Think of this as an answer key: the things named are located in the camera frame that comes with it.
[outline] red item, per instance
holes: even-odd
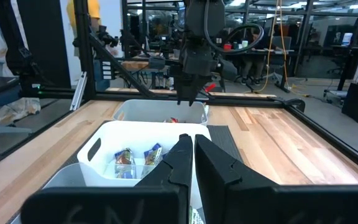
[[[211,90],[213,90],[213,88],[216,87],[216,84],[215,83],[212,83],[210,86],[208,86],[207,88],[205,88],[205,92],[209,92]]]
[[[223,46],[223,50],[225,50],[225,51],[230,51],[230,50],[231,50],[231,44],[225,44],[225,45]]]

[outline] white plastic bin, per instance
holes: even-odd
[[[110,121],[103,124],[77,154],[86,185],[100,187],[135,186],[140,179],[115,178],[113,169],[109,168],[114,167],[114,154],[127,147],[130,148],[135,157],[135,169],[138,171],[139,169],[143,169],[143,167],[138,166],[144,165],[145,151],[151,149],[156,143],[159,143],[162,146],[163,154],[165,154],[179,141],[179,135],[181,134],[191,136],[193,147],[196,134],[202,134],[206,138],[211,139],[208,128],[200,124],[133,121]],[[95,147],[93,147],[95,143],[100,145],[96,150]],[[91,160],[88,160],[90,150],[96,151],[96,154]],[[201,208],[202,204],[194,161],[195,160],[193,160],[193,179],[191,181],[191,206],[198,209]]]
[[[189,106],[188,101],[177,105],[176,101],[169,100],[127,100],[113,115],[117,121],[145,121],[163,122],[176,118],[179,123],[202,124],[206,126],[208,117],[204,105],[194,102]]]

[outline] yellow shirt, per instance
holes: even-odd
[[[75,12],[74,12],[74,0],[70,0],[68,2],[66,10],[67,10],[68,18],[70,20],[71,27],[76,27]],[[92,18],[100,19],[99,1],[98,0],[88,0],[88,11]]]

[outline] black rubber mat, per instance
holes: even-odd
[[[207,126],[207,128],[208,128],[208,130],[209,130],[209,134],[211,135],[211,140],[212,140],[213,143],[215,143],[215,144],[216,144],[217,146],[219,146],[223,151],[227,152],[227,153],[228,153],[229,155],[231,155],[232,157],[234,157],[234,158],[236,158],[236,159],[242,161],[240,152],[239,152],[239,150],[238,150],[238,148],[237,148],[237,146],[236,146],[236,144],[235,144],[235,142],[234,142],[234,140],[233,140],[233,137],[232,137],[232,135],[231,135],[231,133],[230,133],[229,127],[227,127],[227,126]],[[91,138],[91,136],[81,145],[81,147],[79,147],[79,148],[75,151],[75,153],[73,153],[72,156],[70,156],[70,157],[67,159],[67,161],[66,161],[56,172],[58,172],[60,169],[66,167],[66,166],[69,166],[69,165],[71,165],[71,164],[78,163],[77,153],[78,153],[78,152],[80,151],[80,149],[85,145],[85,143],[88,142],[88,140]],[[42,189],[42,188],[45,186],[45,184],[48,183],[48,181],[46,181],[46,182],[42,185],[42,187],[41,187],[40,189]],[[81,186],[81,185],[84,185],[84,186],[85,186],[85,181],[84,181],[83,178],[81,178],[80,180],[78,180],[78,179],[76,180],[76,182],[78,182],[78,181],[79,181],[78,186]],[[201,212],[200,215],[201,215],[202,217],[204,217],[204,214],[203,214],[202,210],[199,211],[199,212]],[[8,221],[8,223],[11,223],[11,222],[15,219],[15,217],[18,216],[18,214],[19,214],[19,212],[17,212],[17,213]]]

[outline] white bin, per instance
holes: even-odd
[[[202,124],[206,126],[208,117],[204,105],[194,102],[189,106],[188,101],[177,105],[169,100],[127,100],[113,115],[113,120],[163,122],[176,118],[180,123]]]
[[[193,140],[196,134],[202,134],[211,139],[208,128],[200,124],[175,124],[175,123],[150,123],[133,121],[110,121],[103,124],[77,154],[78,162],[87,186],[99,187],[132,187],[140,179],[117,179],[114,171],[109,167],[114,164],[114,154],[129,147],[135,157],[136,170],[143,169],[144,152],[151,149],[156,143],[162,146],[163,154],[167,153],[179,140],[179,135],[188,134]],[[88,160],[88,152],[92,146],[100,141],[100,147],[96,154]],[[191,206],[201,208],[201,196],[198,189],[194,153],[193,153],[193,177],[191,181]]]

